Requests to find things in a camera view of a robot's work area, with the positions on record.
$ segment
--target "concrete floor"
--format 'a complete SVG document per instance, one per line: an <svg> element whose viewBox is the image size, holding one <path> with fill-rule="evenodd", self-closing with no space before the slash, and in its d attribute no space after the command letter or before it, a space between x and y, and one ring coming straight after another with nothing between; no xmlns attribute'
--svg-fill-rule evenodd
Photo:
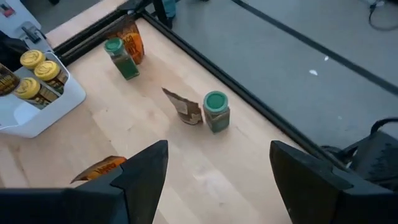
<svg viewBox="0 0 398 224"><path fill-rule="evenodd" d="M26 4L48 32L98 1ZM243 1L398 85L398 31L371 29L366 1ZM377 9L374 21L398 22L398 8ZM181 0L173 30L319 145L345 147L398 115L395 95L232 0ZM385 130L398 138L398 126Z"/></svg>

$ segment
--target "orange package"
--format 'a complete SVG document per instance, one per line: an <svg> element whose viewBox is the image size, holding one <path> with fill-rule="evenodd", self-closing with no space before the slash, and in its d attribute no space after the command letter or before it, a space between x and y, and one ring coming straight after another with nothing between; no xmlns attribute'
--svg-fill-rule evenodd
<svg viewBox="0 0 398 224"><path fill-rule="evenodd" d="M79 181L79 180L93 180L103 174L107 174L118 165L125 162L127 159L121 156L108 156L102 161L97 162L96 164L90 166L82 173L77 175L70 183Z"/></svg>
<svg viewBox="0 0 398 224"><path fill-rule="evenodd" d="M126 15L121 21L116 23L111 31L108 32L108 38L119 37L123 40L124 48L132 59L139 65L144 57L144 44L142 43L138 27L133 17Z"/></svg>

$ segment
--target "light wood surface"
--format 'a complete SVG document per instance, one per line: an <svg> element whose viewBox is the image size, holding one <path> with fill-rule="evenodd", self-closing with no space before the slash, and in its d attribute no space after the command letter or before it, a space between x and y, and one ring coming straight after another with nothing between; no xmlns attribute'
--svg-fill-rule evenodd
<svg viewBox="0 0 398 224"><path fill-rule="evenodd" d="M88 11L80 19L99 19ZM275 139L295 144L150 24L140 19L137 25L146 51L141 75L125 81L102 45L70 65L86 100L34 139L0 136L0 186L74 187L72 178L95 162L131 157L167 139L169 166L154 223L291 223L269 145ZM63 41L62 34L74 32L70 26L49 38ZM209 91L223 91L230 127L212 134L205 124L182 123L161 87L200 104Z"/></svg>

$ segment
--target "white tray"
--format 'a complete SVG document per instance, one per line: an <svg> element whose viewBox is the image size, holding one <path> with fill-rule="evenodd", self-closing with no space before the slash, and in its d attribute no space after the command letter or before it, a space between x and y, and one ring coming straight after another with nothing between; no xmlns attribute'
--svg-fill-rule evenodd
<svg viewBox="0 0 398 224"><path fill-rule="evenodd" d="M0 133L34 138L86 98L84 89L70 75L57 56L51 52L46 52L45 56L48 60L59 64L61 70L68 75L63 94L42 110L26 103L13 94L0 97ZM18 69L15 74L21 78L34 77L34 74L24 67ZM44 82L40 80L39 82L52 90Z"/></svg>

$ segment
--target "spice jar with yellow lid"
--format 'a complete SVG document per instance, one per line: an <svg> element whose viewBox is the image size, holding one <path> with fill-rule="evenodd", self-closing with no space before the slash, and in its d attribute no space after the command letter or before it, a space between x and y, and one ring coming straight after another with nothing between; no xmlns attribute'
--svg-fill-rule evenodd
<svg viewBox="0 0 398 224"><path fill-rule="evenodd" d="M35 69L38 64L44 61L45 55L39 50L28 50L27 52L22 54L21 58L19 59L21 65L29 70Z"/></svg>
<svg viewBox="0 0 398 224"><path fill-rule="evenodd" d="M34 78L23 78L14 94L40 110L58 98L54 92Z"/></svg>
<svg viewBox="0 0 398 224"><path fill-rule="evenodd" d="M60 94L63 93L63 86L68 80L67 75L62 72L60 66L53 61L44 61L34 70L35 76L43 80L47 85L51 86Z"/></svg>

